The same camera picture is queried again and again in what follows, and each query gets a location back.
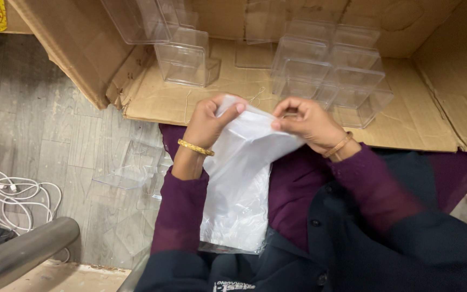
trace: person's right hand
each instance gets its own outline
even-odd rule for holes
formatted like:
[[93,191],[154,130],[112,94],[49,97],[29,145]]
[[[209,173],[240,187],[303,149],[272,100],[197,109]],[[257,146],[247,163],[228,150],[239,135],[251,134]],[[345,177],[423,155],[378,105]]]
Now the person's right hand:
[[271,124],[273,129],[304,138],[309,147],[320,154],[325,154],[347,136],[344,129],[310,99],[288,97],[276,105],[273,115],[277,117]]

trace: purple shirt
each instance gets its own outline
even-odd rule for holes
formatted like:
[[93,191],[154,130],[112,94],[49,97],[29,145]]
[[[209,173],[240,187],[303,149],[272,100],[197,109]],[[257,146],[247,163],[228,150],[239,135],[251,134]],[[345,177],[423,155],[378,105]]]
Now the purple shirt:
[[[300,179],[272,179],[270,182],[269,225],[306,251],[308,208],[316,191],[330,178],[315,171],[325,170],[321,165],[321,162],[311,160],[311,172],[288,174],[288,177],[303,175]],[[334,178],[352,192],[367,222],[380,233],[386,232],[395,222],[423,210],[421,204],[399,186],[385,162],[366,145],[342,162],[329,162],[328,167]],[[203,171],[197,180],[181,181],[172,176],[171,170],[161,189],[163,200],[156,220],[152,254],[173,249],[196,252],[199,245],[208,174]],[[279,177],[274,172],[271,176]]]
[[[185,127],[160,124],[165,150],[172,159]],[[269,182],[269,226],[302,250],[308,250],[307,213],[321,186],[336,179],[359,204],[361,214],[383,234],[395,222],[422,210],[417,199],[405,191],[389,173],[385,162],[369,147],[337,163],[329,162],[308,146],[273,163]],[[467,192],[467,153],[426,153],[432,166],[438,207],[450,213]],[[208,174],[181,181],[165,176],[151,254],[182,249],[195,253],[203,217]]]

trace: purple sleeve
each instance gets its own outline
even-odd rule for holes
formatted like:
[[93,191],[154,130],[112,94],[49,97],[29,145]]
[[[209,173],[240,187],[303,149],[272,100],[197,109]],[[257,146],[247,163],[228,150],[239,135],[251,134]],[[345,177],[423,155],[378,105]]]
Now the purple sleeve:
[[423,211],[386,163],[363,143],[360,152],[341,162],[329,162],[329,166],[336,180],[353,194],[363,217],[380,234],[401,219]]
[[151,255],[164,250],[197,252],[208,180],[204,170],[199,179],[180,180],[172,175],[170,167],[161,188],[163,199],[156,218]]

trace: button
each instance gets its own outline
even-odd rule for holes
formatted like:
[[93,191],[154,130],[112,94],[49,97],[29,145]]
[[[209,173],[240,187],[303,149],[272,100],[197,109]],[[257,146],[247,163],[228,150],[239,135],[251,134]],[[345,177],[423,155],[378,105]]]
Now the button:
[[321,274],[319,277],[318,277],[318,286],[323,286],[325,285],[325,282],[328,281],[328,275],[326,273],[324,274]]

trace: white cable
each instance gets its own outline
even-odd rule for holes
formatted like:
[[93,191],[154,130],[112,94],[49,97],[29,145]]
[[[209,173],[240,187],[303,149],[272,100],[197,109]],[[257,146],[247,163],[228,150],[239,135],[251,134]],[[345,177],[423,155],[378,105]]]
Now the white cable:
[[[36,182],[33,179],[28,179],[28,178],[21,178],[21,177],[9,177],[5,175],[3,172],[0,171],[0,174],[3,176],[3,178],[0,178],[0,202],[2,203],[1,205],[1,214],[3,215],[3,219],[0,217],[0,225],[3,226],[6,229],[14,231],[17,235],[21,235],[17,230],[23,230],[24,232],[29,232],[33,228],[33,216],[30,210],[26,207],[27,205],[38,205],[44,207],[46,209],[46,222],[51,222],[55,215],[57,210],[59,209],[59,205],[61,204],[62,201],[62,192],[61,189],[53,183],[50,182]],[[57,201],[57,204],[55,204],[55,208],[52,210],[51,209],[51,200],[50,200],[50,194],[48,191],[43,188],[42,186],[48,184],[48,185],[53,185],[55,189],[59,192],[59,200]],[[18,191],[19,186],[24,186],[23,190]],[[24,194],[26,192],[32,192],[31,195],[29,196],[24,196],[24,197],[17,197],[20,194]],[[29,200],[31,198],[34,198],[37,195],[44,194],[46,196],[46,204],[43,203],[37,203],[37,202],[28,202],[26,200]],[[28,226],[27,227],[20,227],[18,223],[12,222],[5,214],[5,206],[6,205],[18,205],[26,214],[26,218],[28,219]],[[69,250],[65,248],[66,252],[68,253],[68,258],[65,261],[54,261],[53,262],[59,262],[59,263],[65,263],[68,262],[70,254]]]

